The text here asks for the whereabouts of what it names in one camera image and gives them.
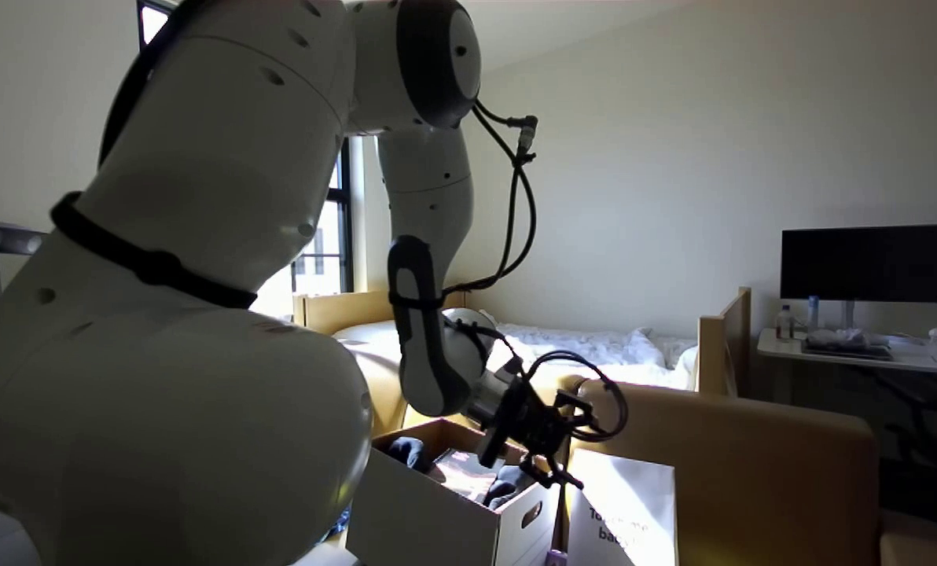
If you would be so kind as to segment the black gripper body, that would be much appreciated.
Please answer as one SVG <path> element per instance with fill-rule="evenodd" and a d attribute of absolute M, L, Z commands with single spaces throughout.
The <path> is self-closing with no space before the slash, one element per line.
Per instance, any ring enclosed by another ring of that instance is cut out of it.
<path fill-rule="evenodd" d="M 497 406 L 497 418 L 483 435 L 477 462 L 492 467 L 505 443 L 517 443 L 520 455 L 516 467 L 529 478 L 536 484 L 568 484 L 571 476 L 556 462 L 556 454 L 568 435 L 571 424 L 552 406 L 545 406 L 524 380 L 516 380 Z"/>

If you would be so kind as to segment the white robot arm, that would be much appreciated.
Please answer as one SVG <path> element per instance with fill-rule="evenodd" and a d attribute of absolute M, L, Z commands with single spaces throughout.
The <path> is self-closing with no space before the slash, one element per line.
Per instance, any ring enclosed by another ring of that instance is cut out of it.
<path fill-rule="evenodd" d="M 97 173 L 0 293 L 0 512 L 42 566 L 293 566 L 366 467 L 354 355 L 258 314 L 335 150 L 385 146 L 403 392 L 556 482 L 568 431 L 488 365 L 442 280 L 471 226 L 462 0 L 180 0 L 109 108 Z"/>

